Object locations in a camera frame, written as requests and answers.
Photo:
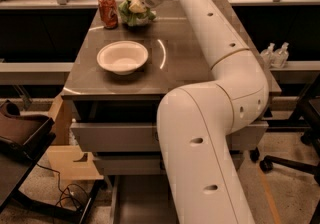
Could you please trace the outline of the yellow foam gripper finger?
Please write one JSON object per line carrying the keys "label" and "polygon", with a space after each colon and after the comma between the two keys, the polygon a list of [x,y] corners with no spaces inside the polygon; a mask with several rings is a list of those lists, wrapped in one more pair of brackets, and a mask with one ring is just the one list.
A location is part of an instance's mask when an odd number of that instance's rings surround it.
{"label": "yellow foam gripper finger", "polygon": [[131,0],[129,10],[132,13],[144,13],[147,11],[147,7],[140,0]]}

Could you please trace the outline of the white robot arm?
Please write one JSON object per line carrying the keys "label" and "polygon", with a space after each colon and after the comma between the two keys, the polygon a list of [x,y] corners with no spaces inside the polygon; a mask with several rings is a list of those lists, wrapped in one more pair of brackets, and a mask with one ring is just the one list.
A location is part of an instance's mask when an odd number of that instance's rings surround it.
{"label": "white robot arm", "polygon": [[[136,0],[153,8],[163,0]],[[257,58],[212,0],[179,0],[212,80],[168,92],[157,112],[160,149],[180,224],[255,224],[226,137],[265,109]]]}

